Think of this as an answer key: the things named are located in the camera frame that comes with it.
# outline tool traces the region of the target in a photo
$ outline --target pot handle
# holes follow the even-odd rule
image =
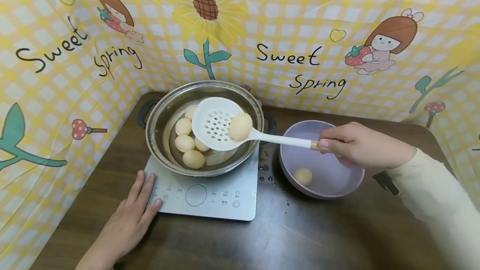
[[[268,130],[267,134],[274,135],[277,132],[277,122],[275,121],[274,116],[265,114],[263,118],[267,119],[268,121]]]
[[[156,105],[159,101],[159,99],[151,99],[143,103],[143,105],[140,107],[137,115],[137,124],[141,128],[145,129],[145,127],[147,127],[147,122],[145,121],[145,118],[148,112],[152,109],[152,106]]]

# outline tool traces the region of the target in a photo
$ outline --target yellow checkered backdrop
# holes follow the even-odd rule
[[[139,97],[196,80],[425,125],[480,206],[480,0],[0,0],[0,260],[28,269]]]

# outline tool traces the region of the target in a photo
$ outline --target red mushroom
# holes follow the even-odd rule
[[[427,105],[424,107],[426,111],[428,111],[428,121],[427,125],[425,126],[426,128],[430,128],[430,125],[432,125],[433,117],[439,112],[442,112],[445,109],[445,103],[441,101],[437,102],[430,102],[427,103]]]
[[[106,133],[107,128],[91,128],[87,126],[82,119],[75,119],[72,121],[72,137],[75,140],[82,140],[85,135],[91,133]]]
[[[241,85],[241,87],[243,87],[245,90],[249,91],[252,90],[252,88],[250,88],[249,85]]]

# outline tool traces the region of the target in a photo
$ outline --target egg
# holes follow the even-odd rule
[[[175,138],[175,147],[185,153],[189,150],[195,149],[195,141],[189,135],[179,135]]]
[[[185,112],[185,118],[189,119],[190,121],[193,120],[193,113],[197,110],[197,106],[192,106]]]
[[[175,132],[177,135],[189,135],[192,132],[192,122],[187,118],[181,118],[175,124]]]
[[[205,157],[196,150],[189,150],[183,154],[183,163],[189,168],[198,169],[205,164]]]
[[[230,127],[228,128],[228,131],[234,140],[242,141],[249,136],[250,131],[252,131],[252,127],[252,117],[250,117],[250,115],[246,112],[241,112],[233,116],[230,121]]]
[[[202,152],[210,149],[208,146],[203,144],[197,137],[195,137],[195,147]]]
[[[300,168],[293,173],[293,178],[301,185],[306,187],[312,182],[312,172],[307,168]]]

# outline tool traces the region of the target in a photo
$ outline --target spoon handle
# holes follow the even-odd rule
[[[291,146],[309,148],[312,150],[319,151],[319,148],[317,147],[318,141],[313,141],[313,140],[300,139],[296,137],[293,137],[293,138],[283,137],[283,135],[268,135],[263,133],[259,133],[258,135],[256,134],[255,139],[260,141],[270,142],[270,143],[291,145]]]

